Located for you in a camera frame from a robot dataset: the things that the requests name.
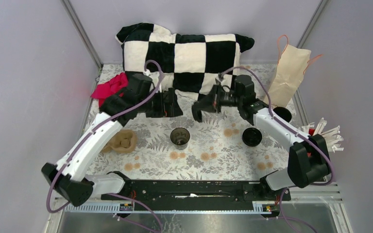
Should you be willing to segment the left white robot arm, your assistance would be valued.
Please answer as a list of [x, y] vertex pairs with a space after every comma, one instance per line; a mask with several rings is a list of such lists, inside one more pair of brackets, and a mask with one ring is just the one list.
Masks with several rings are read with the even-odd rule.
[[128, 198], [131, 187], [118, 173], [88, 175], [87, 171], [107, 142], [141, 113], [150, 118], [183, 115], [174, 88], [164, 90], [148, 76], [133, 75], [126, 87], [104, 101], [74, 147], [56, 164], [43, 165], [41, 172], [51, 188], [73, 206], [108, 193], [121, 200]]

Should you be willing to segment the stack of black cups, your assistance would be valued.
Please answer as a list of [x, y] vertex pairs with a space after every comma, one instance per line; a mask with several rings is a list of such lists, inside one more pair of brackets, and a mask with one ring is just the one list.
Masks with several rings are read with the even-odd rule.
[[273, 111], [286, 122], [290, 122], [292, 120], [292, 113], [285, 107], [275, 107]]

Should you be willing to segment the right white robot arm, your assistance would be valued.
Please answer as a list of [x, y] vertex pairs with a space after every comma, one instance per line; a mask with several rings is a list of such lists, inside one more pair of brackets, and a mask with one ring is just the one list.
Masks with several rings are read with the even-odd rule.
[[220, 84], [214, 85], [207, 96], [194, 102], [191, 110], [194, 119], [202, 122], [202, 112], [219, 113], [223, 106], [236, 107], [244, 120], [267, 132], [288, 151], [287, 168], [261, 178], [259, 193], [263, 199], [273, 199], [286, 187], [304, 188], [331, 173], [324, 137], [310, 136], [273, 113], [256, 97], [250, 76], [237, 76], [235, 89], [230, 92], [225, 92]]

